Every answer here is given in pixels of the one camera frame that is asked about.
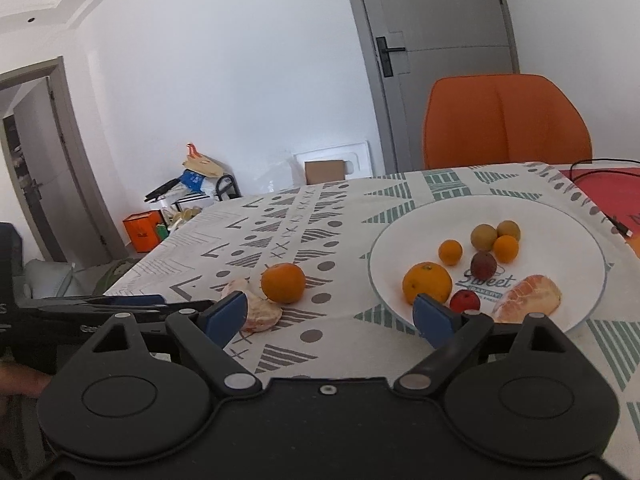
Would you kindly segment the person's left hand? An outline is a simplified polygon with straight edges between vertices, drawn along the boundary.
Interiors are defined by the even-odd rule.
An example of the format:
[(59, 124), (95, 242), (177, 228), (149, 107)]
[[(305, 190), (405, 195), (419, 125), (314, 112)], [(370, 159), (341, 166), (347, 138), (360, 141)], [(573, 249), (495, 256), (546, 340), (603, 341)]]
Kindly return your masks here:
[(51, 379), (48, 374), (14, 362), (2, 362), (0, 365), (2, 396), (28, 396), (37, 399)]

